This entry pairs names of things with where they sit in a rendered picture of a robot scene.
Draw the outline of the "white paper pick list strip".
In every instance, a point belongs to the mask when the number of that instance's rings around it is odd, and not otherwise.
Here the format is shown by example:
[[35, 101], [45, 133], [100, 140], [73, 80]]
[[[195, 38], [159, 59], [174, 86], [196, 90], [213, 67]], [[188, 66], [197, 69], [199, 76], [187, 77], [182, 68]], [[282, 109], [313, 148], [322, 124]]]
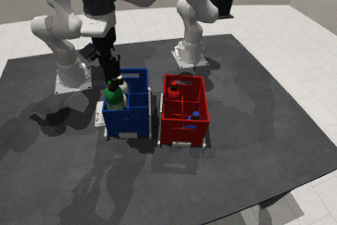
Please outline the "white paper pick list strip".
[[106, 126], [103, 115], [102, 115], [103, 103], [104, 101], [101, 101], [101, 102], [97, 102], [96, 104], [95, 127], [96, 126]]

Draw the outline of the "red plastic crate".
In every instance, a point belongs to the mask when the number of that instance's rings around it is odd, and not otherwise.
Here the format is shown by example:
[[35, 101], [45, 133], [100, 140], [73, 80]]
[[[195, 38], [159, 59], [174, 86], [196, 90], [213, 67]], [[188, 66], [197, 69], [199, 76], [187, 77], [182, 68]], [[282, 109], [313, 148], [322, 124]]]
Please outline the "red plastic crate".
[[[193, 82], [193, 85], [178, 84], [180, 101], [165, 100], [166, 90], [173, 81]], [[199, 113], [201, 120], [187, 119], [194, 111]], [[196, 129], [186, 129], [184, 125], [196, 126]], [[160, 143], [190, 142], [191, 145], [202, 145], [208, 125], [204, 78], [165, 74]]]

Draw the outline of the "blue plastic crate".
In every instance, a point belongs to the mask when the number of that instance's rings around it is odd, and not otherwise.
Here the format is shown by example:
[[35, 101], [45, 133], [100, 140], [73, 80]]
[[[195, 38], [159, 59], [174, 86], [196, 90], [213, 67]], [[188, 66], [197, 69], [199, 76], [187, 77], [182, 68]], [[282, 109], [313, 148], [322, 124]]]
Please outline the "blue plastic crate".
[[102, 114], [108, 136], [119, 136], [120, 132], [149, 136], [148, 69], [120, 69], [120, 74], [130, 73], [139, 73], [139, 77], [122, 77], [129, 89], [124, 110], [107, 110], [104, 98]]

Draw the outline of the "green bottle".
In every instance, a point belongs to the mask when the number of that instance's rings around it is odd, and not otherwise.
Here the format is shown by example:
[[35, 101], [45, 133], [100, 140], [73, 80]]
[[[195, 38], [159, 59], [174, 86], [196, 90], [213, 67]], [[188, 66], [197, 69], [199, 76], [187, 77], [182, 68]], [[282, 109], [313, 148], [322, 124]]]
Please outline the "green bottle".
[[111, 82], [108, 81], [107, 88], [105, 90], [105, 99], [107, 110], [124, 110], [125, 102], [123, 91], [119, 87], [116, 91], [112, 91]]

